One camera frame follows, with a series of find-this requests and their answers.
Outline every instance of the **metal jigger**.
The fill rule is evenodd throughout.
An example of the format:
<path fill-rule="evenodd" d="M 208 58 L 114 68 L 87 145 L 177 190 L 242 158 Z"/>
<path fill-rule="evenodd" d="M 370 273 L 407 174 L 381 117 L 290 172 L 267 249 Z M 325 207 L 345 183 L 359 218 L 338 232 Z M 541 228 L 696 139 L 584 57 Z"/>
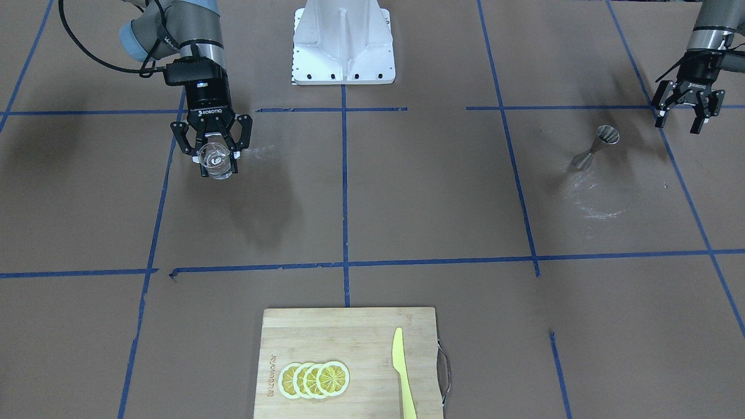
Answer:
<path fill-rule="evenodd" d="M 592 157 L 595 153 L 604 149 L 609 145 L 614 145 L 621 138 L 614 127 L 610 125 L 601 125 L 597 128 L 597 137 L 592 142 L 592 147 L 588 151 L 584 151 L 574 156 L 571 160 L 571 164 L 579 170 L 587 170 L 592 163 Z"/>

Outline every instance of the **yellow knife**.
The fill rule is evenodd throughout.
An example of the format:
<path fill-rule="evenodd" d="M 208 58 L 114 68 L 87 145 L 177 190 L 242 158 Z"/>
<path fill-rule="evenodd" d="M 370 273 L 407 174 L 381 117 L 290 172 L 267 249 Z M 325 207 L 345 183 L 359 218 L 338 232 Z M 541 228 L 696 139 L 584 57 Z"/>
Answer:
<path fill-rule="evenodd" d="M 414 400 L 409 388 L 409 376 L 406 374 L 406 358 L 404 357 L 404 331 L 401 327 L 393 335 L 393 367 L 401 377 L 401 399 L 404 405 L 404 419 L 416 419 Z"/>

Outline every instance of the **cutting board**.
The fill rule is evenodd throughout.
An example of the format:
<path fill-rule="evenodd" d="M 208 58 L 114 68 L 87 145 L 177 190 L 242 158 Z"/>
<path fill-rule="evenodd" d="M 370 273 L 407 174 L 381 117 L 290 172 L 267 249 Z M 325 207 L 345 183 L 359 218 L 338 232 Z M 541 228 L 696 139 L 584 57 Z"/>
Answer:
<path fill-rule="evenodd" d="M 443 419 L 432 307 L 265 310 L 254 419 L 403 418 L 391 358 L 397 327 L 404 330 L 417 419 Z M 349 368 L 349 387 L 342 395 L 290 400 L 280 394 L 279 372 L 287 364 L 334 360 Z"/>

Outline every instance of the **metal ring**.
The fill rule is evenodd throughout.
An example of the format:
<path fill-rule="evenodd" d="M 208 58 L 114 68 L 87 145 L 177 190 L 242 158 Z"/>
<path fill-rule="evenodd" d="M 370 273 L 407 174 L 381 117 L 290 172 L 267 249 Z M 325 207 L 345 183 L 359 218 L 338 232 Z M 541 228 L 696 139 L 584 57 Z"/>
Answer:
<path fill-rule="evenodd" d="M 445 389 L 445 393 L 444 394 L 441 394 L 443 396 L 443 409 L 444 409 L 445 408 L 445 403 L 446 403 L 447 398 L 448 398 L 448 394 L 450 394 L 450 387 L 451 387 L 452 381 L 451 381 L 451 378 L 450 378 L 450 371 L 451 371 L 450 370 L 450 358 L 448 357 L 448 353 L 445 352 L 445 349 L 443 349 L 443 346 L 440 343 L 440 340 L 439 339 L 437 339 L 437 351 L 438 351 L 438 353 L 442 353 L 444 355 L 444 357 L 445 357 L 445 365 L 446 365 L 446 368 L 447 368 L 446 369 L 446 373 L 447 373 L 447 377 L 448 377 L 448 388 Z"/>

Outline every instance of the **sliced lemon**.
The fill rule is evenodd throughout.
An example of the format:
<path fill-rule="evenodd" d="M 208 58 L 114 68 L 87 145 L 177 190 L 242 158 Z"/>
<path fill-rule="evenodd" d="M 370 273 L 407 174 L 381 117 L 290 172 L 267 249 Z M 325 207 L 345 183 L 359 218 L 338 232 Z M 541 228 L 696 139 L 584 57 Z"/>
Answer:
<path fill-rule="evenodd" d="M 338 396 L 349 385 L 349 369 L 339 361 L 327 362 L 318 369 L 316 383 L 324 396 Z"/>
<path fill-rule="evenodd" d="M 322 366 L 323 364 L 313 364 L 312 367 L 308 368 L 308 370 L 305 372 L 305 376 L 302 378 L 303 385 L 300 389 L 303 393 L 314 399 L 325 399 L 328 397 L 321 393 L 321 390 L 318 388 L 318 381 L 316 379 L 318 370 Z"/>
<path fill-rule="evenodd" d="M 279 384 L 279 392 L 282 393 L 282 396 L 285 396 L 288 399 L 300 398 L 300 395 L 295 391 L 295 387 L 292 385 L 295 370 L 297 370 L 299 366 L 299 362 L 287 364 L 282 369 L 282 372 L 279 373 L 279 379 L 281 380 Z"/>
<path fill-rule="evenodd" d="M 292 376 L 292 386 L 295 390 L 295 394 L 298 394 L 303 399 L 312 399 L 313 397 L 308 396 L 303 389 L 305 388 L 305 372 L 308 371 L 310 367 L 313 365 L 316 365 L 315 362 L 306 362 L 305 364 L 300 364 L 299 367 L 295 370 L 293 376 Z"/>

